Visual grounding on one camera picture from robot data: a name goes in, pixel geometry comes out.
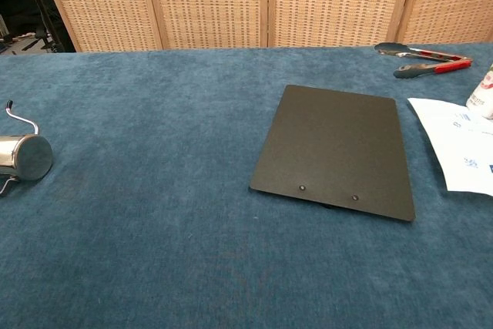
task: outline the wicker room divider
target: wicker room divider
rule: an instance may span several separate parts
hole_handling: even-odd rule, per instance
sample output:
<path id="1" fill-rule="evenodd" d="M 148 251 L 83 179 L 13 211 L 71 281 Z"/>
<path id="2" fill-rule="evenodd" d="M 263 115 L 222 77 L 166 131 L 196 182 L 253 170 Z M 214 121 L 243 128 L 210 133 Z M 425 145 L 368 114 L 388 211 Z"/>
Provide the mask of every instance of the wicker room divider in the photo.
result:
<path id="1" fill-rule="evenodd" d="M 493 0 L 55 0 L 78 51 L 493 41 Z"/>

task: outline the metal tongs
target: metal tongs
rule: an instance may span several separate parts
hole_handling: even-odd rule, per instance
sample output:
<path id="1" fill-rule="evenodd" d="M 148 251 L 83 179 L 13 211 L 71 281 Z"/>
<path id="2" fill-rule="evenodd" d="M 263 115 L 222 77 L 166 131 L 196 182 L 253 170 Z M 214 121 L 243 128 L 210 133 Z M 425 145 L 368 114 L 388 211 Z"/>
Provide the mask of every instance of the metal tongs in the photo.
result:
<path id="1" fill-rule="evenodd" d="M 409 48 L 407 45 L 398 42 L 381 42 L 375 45 L 375 50 L 380 54 L 394 55 L 397 57 L 430 59 L 442 63 L 427 65 L 426 63 L 416 63 L 413 65 L 402 65 L 394 71 L 394 76 L 398 79 L 409 79 L 423 75 L 425 73 L 445 73 L 456 69 L 466 69 L 471 67 L 472 59 L 463 55 L 452 55 L 443 52 L 432 52 L 431 50 Z"/>

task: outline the bottle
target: bottle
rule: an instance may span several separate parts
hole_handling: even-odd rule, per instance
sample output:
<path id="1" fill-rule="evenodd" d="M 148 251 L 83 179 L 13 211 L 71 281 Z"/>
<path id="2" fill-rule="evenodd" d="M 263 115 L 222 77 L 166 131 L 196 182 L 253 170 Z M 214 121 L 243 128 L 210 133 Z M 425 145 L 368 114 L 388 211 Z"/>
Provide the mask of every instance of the bottle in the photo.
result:
<path id="1" fill-rule="evenodd" d="M 487 119 L 493 119 L 493 65 L 472 92 L 466 106 Z"/>

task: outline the white paper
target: white paper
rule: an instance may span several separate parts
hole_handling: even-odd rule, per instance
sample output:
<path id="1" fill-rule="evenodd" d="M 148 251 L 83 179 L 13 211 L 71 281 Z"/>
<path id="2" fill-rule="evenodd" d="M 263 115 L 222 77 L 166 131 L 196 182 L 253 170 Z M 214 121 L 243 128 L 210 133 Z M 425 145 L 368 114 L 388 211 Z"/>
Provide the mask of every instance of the white paper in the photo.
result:
<path id="1" fill-rule="evenodd" d="M 493 122 L 441 100 L 409 102 L 437 154 L 447 189 L 493 196 Z"/>

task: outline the table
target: table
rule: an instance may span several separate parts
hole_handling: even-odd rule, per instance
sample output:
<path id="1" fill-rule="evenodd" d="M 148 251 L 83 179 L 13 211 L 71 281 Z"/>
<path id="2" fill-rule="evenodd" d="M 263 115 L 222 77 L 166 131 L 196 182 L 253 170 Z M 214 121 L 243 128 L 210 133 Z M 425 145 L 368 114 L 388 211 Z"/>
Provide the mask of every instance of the table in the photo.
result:
<path id="1" fill-rule="evenodd" d="M 398 80 L 414 61 L 372 48 L 0 57 L 0 97 L 55 154 L 0 200 L 0 327 L 493 327 L 493 199 L 446 190 L 407 102 L 464 104 L 493 45 L 429 48 L 473 67 Z M 413 223 L 249 189 L 286 84 L 396 99 Z"/>

